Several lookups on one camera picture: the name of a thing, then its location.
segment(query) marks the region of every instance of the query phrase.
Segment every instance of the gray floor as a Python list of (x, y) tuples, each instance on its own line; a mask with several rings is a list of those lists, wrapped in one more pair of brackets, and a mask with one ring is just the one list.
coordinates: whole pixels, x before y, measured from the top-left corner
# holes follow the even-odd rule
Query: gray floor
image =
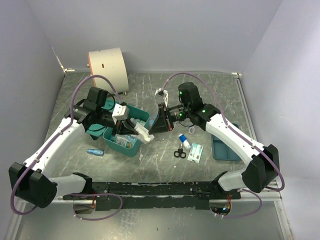
[[(52, 114), (47, 137), (58, 127), (69, 107), (73, 91), (88, 74), (87, 72), (69, 72), (66, 75)], [(163, 86), (164, 81), (170, 75), (170, 73), (129, 74), (129, 91), (127, 96), (122, 95), (123, 100), (154, 116), (158, 111), (158, 102), (156, 102), (154, 92)], [(199, 76), (207, 81), (216, 92), (226, 117), (232, 123), (238, 124), (243, 132), (249, 134), (234, 77), (224, 73), (201, 73)], [(169, 106), (178, 103), (178, 85), (183, 82), (194, 82), (198, 86), (203, 102), (217, 105), (209, 91), (198, 80), (180, 75), (167, 86)], [(92, 86), (92, 82), (86, 83), (80, 89), (76, 101), (85, 98)], [(191, 143), (204, 146), (199, 164), (173, 156), (174, 151), (179, 147), (179, 133), (184, 133)], [(88, 148), (105, 150), (105, 154), (103, 157), (89, 155), (86, 153)], [(223, 171), (234, 171), (243, 167), (242, 162), (213, 159), (211, 136), (207, 132), (196, 127), (195, 133), (190, 134), (187, 128), (176, 124), (172, 132), (156, 134), (151, 143), (143, 144), (134, 157), (127, 157), (110, 149), (102, 138), (93, 141), (88, 134), (84, 134), (62, 156), (53, 177), (81, 172), (92, 177), (94, 181), (209, 181)]]

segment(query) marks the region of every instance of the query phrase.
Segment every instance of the white wall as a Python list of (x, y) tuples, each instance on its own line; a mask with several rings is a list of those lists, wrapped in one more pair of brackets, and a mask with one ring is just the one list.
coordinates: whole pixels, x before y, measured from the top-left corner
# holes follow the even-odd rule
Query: white wall
[(8, 170), (44, 142), (63, 72), (25, 0), (0, 7), (0, 239), (12, 215)]
[(242, 72), (282, 0), (27, 0), (66, 68), (120, 47), (129, 71)]
[(279, 149), (296, 239), (320, 236), (320, 1), (284, 0), (243, 72), (257, 137)]

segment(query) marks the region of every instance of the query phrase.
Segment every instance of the teal bin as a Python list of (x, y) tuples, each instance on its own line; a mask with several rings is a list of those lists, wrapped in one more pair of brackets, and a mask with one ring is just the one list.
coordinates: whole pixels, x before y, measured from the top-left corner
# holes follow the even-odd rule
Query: teal bin
[[(110, 109), (113, 106), (113, 104), (114, 104), (113, 100), (107, 100), (105, 102), (104, 108)], [(149, 127), (150, 127), (150, 124), (149, 124), (150, 114), (146, 111), (143, 111), (143, 110), (138, 109), (138, 108), (131, 106), (131, 105), (127, 105), (127, 107), (129, 108), (129, 117), (128, 118), (129, 119), (130, 118), (140, 119), (140, 120), (144, 121), (145, 122), (144, 127), (146, 129), (149, 129)], [(110, 127), (107, 127), (105, 129), (104, 133), (102, 134), (102, 137), (106, 141), (106, 144), (108, 144), (108, 146), (111, 149), (116, 150), (124, 155), (127, 155), (128, 157), (134, 157), (137, 154), (137, 152), (142, 144), (139, 140), (135, 140), (132, 147), (126, 148), (124, 146), (121, 146), (121, 145), (111, 141), (110, 140), (111, 134), (112, 134), (112, 128), (110, 128)]]

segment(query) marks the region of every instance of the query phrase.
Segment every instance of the gray table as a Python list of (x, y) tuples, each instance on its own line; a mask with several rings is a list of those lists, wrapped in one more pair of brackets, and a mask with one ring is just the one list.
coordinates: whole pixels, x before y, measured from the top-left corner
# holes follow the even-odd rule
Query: gray table
[[(61, 86), (52, 120), (48, 130), (49, 137), (59, 125), (69, 107), (71, 95), (81, 79), (88, 73), (71, 72)], [(154, 116), (157, 103), (154, 92), (162, 87), (171, 74), (135, 73), (128, 75), (129, 92), (124, 100)], [(252, 135), (248, 125), (248, 114), (244, 111), (239, 82), (231, 74), (201, 73), (217, 93), (226, 117), (240, 126), (246, 134)], [(169, 104), (178, 103), (177, 87), (182, 82), (194, 82), (205, 103), (216, 105), (210, 93), (198, 82), (188, 76), (179, 76), (168, 85)], [(87, 96), (92, 83), (83, 86), (76, 100)], [(155, 135), (154, 141), (142, 145), (135, 157), (127, 157), (106, 145), (103, 139), (93, 141), (87, 134), (74, 142), (62, 156), (53, 177), (67, 176), (81, 172), (91, 176), (94, 181), (209, 181), (223, 171), (234, 171), (244, 167), (242, 162), (217, 161), (212, 158), (211, 136), (196, 127), (194, 134), (175, 125), (174, 131)], [(173, 157), (179, 146), (178, 133), (185, 133), (190, 142), (204, 146), (200, 163)], [(88, 155), (88, 148), (105, 150), (104, 157)], [(98, 221), (81, 221), (73, 217), (72, 203), (55, 201), (44, 209), (36, 209), (32, 214), (16, 218), (12, 225), (12, 234), (19, 240), (224, 240), (224, 239), (284, 239), (283, 226), (287, 224), (285, 214), (279, 221), (279, 198), (263, 203), (262, 209), (253, 216), (242, 219), (215, 218), (209, 210), (193, 208), (154, 208), (123, 209), (114, 217)], [(233, 201), (232, 214), (248, 213), (258, 206), (255, 198), (246, 197)], [(90, 218), (109, 215), (110, 212), (95, 212)]]
[[(70, 99), (76, 86), (88, 73), (68, 73), (63, 81), (61, 91), (56, 101), (56, 106), (49, 126), (49, 137), (60, 124), (64, 113), (67, 111)], [(128, 75), (129, 91), (123, 100), (128, 104), (147, 111), (151, 116), (158, 112), (158, 103), (155, 91), (161, 88), (170, 73), (133, 73)], [(226, 117), (240, 126), (240, 129), (249, 134), (245, 112), (242, 107), (239, 90), (231, 74), (203, 73), (199, 75), (217, 93), (224, 107)], [(190, 76), (177, 76), (167, 86), (169, 93), (169, 106), (174, 106), (178, 101), (178, 85), (183, 82), (194, 82), (199, 89), (204, 103), (217, 106), (209, 91)], [(76, 100), (87, 96), (92, 82), (83, 86)], [(180, 144), (178, 134), (184, 133), (191, 143), (204, 146), (200, 163), (190, 162), (186, 159), (175, 158), (174, 151)], [(103, 157), (88, 155), (89, 148), (102, 149)], [(188, 129), (176, 122), (172, 132), (159, 133), (155, 139), (142, 145), (136, 156), (127, 157), (110, 149), (106, 142), (100, 138), (93, 141), (88, 134), (81, 136), (62, 157), (53, 177), (67, 176), (73, 172), (81, 172), (93, 178), (94, 181), (116, 182), (153, 182), (153, 181), (209, 181), (223, 171), (234, 171), (243, 168), (242, 162), (217, 161), (212, 157), (211, 136), (199, 127), (195, 133), (188, 133)]]

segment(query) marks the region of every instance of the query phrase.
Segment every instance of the green basket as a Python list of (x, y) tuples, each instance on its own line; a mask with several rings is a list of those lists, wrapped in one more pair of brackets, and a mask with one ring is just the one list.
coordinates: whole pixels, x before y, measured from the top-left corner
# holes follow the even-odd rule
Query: green basket
[[(105, 101), (105, 105), (104, 105), (104, 109), (110, 109), (114, 104), (113, 100), (107, 100)], [(129, 119), (130, 118), (134, 118), (134, 119), (140, 119), (142, 121), (145, 122), (144, 127), (146, 129), (149, 129), (149, 120), (150, 120), (150, 114), (146, 111), (143, 111), (141, 109), (138, 109), (134, 106), (131, 105), (127, 105), (127, 107), (129, 108)], [(113, 149), (116, 150), (124, 155), (127, 155), (129, 157), (134, 157), (138, 150), (139, 147), (141, 146), (141, 142), (139, 140), (135, 140), (132, 147), (130, 148), (126, 148), (124, 146), (121, 146), (113, 141), (110, 140), (110, 136), (112, 134), (112, 128), (107, 127), (106, 129), (102, 129), (99, 131), (95, 131), (98, 130), (100, 128), (102, 128), (103, 126), (100, 124), (93, 124), (92, 126), (90, 126), (90, 130), (86, 131), (88, 134), (90, 134), (93, 138), (99, 138), (100, 136), (102, 136), (104, 138), (104, 140), (106, 141), (106, 144), (108, 144), (108, 146)]]

